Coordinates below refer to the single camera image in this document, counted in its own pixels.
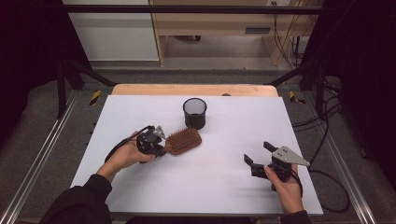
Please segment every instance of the wall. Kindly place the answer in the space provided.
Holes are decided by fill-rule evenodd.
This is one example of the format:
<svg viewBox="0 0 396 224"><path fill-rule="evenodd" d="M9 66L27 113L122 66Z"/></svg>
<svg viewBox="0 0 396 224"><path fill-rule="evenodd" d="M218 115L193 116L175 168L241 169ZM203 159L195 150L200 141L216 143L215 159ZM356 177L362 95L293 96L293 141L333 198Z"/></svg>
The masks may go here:
<svg viewBox="0 0 396 224"><path fill-rule="evenodd" d="M82 5L148 5L145 0L64 0ZM158 61L151 16L70 13L90 61Z"/></svg>

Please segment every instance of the black curtain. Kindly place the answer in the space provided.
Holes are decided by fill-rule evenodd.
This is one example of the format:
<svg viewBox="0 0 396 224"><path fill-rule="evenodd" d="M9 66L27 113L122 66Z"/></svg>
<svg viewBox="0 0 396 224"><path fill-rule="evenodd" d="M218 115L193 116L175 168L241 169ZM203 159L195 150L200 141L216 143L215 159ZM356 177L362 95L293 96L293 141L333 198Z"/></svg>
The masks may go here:
<svg viewBox="0 0 396 224"><path fill-rule="evenodd" d="M315 46L337 20L319 17L305 59L315 56ZM326 76L340 77L341 102L361 147L396 188L396 1L356 0L327 46L322 65Z"/></svg>
<svg viewBox="0 0 396 224"><path fill-rule="evenodd" d="M91 68L67 13L46 11L62 0L0 0L0 143L12 132L32 88L56 79L63 64L72 87L82 88L72 59Z"/></svg>

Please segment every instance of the wooden hairbrush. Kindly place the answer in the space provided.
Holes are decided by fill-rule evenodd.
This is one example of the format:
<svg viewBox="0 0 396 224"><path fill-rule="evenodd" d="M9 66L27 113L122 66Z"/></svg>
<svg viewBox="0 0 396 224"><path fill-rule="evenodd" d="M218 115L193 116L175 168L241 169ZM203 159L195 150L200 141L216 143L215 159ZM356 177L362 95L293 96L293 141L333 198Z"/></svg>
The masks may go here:
<svg viewBox="0 0 396 224"><path fill-rule="evenodd" d="M185 128L169 135L166 138L163 151L172 155L179 155L202 143L201 135L194 128Z"/></svg>

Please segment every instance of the white table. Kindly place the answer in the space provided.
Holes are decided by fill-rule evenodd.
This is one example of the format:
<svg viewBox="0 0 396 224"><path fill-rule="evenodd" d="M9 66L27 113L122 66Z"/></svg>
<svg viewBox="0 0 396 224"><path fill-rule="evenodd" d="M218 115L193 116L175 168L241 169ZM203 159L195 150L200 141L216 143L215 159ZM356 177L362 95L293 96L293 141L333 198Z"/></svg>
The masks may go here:
<svg viewBox="0 0 396 224"><path fill-rule="evenodd" d="M78 167L72 186L83 185L121 139L147 125L162 125L166 135L185 127L182 105L191 97L206 101L203 143L179 156L166 154L117 174L107 198L110 211L161 216L263 216L282 210L268 180L250 175L249 155L268 164L262 147L287 146L301 155L280 97L110 95ZM322 215L309 173L299 166L304 207Z"/></svg>

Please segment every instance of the black sleeve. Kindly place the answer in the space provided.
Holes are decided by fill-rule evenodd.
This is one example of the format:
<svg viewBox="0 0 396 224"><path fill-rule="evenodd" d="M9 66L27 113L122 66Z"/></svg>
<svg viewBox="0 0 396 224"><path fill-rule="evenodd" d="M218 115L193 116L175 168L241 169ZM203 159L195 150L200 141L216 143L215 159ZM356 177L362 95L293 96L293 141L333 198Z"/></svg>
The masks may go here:
<svg viewBox="0 0 396 224"><path fill-rule="evenodd" d="M91 175L83 187L75 186L64 191L50 206L40 224L111 224L110 211L105 204L111 190L107 179L101 175Z"/></svg>
<svg viewBox="0 0 396 224"><path fill-rule="evenodd" d="M311 224L311 220L308 217L306 211L301 211L284 216L280 219L282 224Z"/></svg>

